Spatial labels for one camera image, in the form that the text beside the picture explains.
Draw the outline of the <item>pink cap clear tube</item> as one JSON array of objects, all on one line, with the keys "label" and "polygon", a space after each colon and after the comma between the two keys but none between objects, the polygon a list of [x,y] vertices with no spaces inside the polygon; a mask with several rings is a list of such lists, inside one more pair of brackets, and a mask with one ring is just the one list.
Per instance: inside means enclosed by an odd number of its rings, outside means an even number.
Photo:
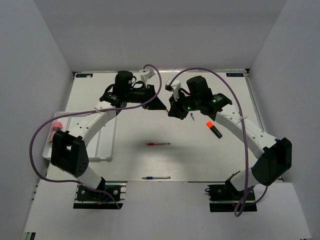
[{"label": "pink cap clear tube", "polygon": [[51,135],[49,138],[49,143],[53,142],[53,137],[55,133],[63,128],[63,124],[60,121],[57,121],[52,124]]}]

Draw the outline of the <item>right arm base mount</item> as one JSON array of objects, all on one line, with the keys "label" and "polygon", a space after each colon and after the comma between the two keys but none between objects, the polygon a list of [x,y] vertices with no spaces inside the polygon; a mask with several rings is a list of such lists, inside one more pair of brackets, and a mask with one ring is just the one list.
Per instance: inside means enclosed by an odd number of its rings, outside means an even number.
[{"label": "right arm base mount", "polygon": [[[231,213],[239,200],[243,197],[244,192],[233,192],[225,184],[211,184],[204,189],[209,197],[209,209],[211,213]],[[256,212],[257,205],[254,203],[256,196],[252,189],[246,200],[244,212]]]}]

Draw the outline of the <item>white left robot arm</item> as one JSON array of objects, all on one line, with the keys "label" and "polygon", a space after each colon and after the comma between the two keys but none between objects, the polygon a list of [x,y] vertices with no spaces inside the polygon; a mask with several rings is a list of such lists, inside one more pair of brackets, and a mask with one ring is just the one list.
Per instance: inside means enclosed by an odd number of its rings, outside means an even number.
[{"label": "white left robot arm", "polygon": [[158,91],[155,86],[138,81],[140,87],[135,87],[135,78],[130,71],[119,71],[114,83],[99,98],[93,113],[87,114],[66,131],[58,130],[52,139],[51,164],[88,187],[88,193],[96,200],[105,196],[106,181],[89,166],[87,146],[92,138],[128,103],[141,104],[147,110],[166,109],[156,96]]}]

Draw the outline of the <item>red gel pen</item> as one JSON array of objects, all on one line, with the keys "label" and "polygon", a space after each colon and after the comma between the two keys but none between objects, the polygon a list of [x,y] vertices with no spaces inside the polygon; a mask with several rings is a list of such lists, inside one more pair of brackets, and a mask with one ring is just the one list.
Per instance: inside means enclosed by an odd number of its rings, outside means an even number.
[{"label": "red gel pen", "polygon": [[149,142],[146,143],[146,146],[161,146],[161,145],[170,145],[170,142]]}]

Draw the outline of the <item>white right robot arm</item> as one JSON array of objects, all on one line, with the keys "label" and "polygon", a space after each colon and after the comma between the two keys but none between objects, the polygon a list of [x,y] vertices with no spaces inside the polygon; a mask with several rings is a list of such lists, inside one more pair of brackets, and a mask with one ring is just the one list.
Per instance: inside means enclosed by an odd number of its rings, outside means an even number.
[{"label": "white right robot arm", "polygon": [[183,120],[189,112],[199,111],[235,135],[256,158],[254,165],[230,176],[226,195],[236,200],[244,190],[258,184],[270,186],[292,166],[292,143],[268,134],[249,119],[222,93],[213,94],[201,75],[187,80],[188,90],[178,80],[168,80],[165,89],[172,92],[168,116]]}]

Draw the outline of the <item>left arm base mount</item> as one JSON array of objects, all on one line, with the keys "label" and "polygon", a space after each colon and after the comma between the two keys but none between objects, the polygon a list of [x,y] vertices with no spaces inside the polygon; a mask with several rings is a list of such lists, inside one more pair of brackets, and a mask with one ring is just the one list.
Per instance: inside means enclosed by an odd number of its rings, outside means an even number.
[{"label": "left arm base mount", "polygon": [[74,197],[73,209],[81,210],[119,210],[122,208],[127,191],[126,182],[106,182],[104,191],[108,194],[94,192],[86,189],[83,185],[78,185]]}]

